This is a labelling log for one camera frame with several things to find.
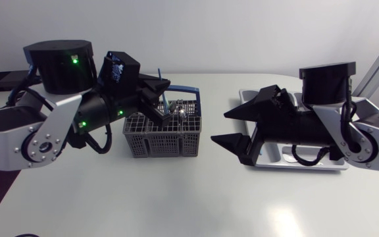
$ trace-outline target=table surface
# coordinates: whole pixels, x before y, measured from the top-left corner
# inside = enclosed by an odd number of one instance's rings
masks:
[[[378,171],[246,167],[210,140],[245,130],[223,117],[240,104],[239,89],[300,91],[299,79],[163,76],[200,89],[198,157],[134,159],[116,121],[108,154],[67,146],[53,164],[22,171],[0,204],[0,236],[379,236]],[[104,143],[104,132],[92,135]]]

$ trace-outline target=gray plastic basket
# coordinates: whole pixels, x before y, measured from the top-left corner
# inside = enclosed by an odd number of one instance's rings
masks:
[[[198,155],[201,116],[197,101],[176,101],[176,108],[186,110],[188,119],[179,123],[178,109],[172,113],[167,126],[159,128],[141,113],[125,118],[123,133],[135,158],[143,157],[195,157]],[[159,103],[163,111],[163,102]]]

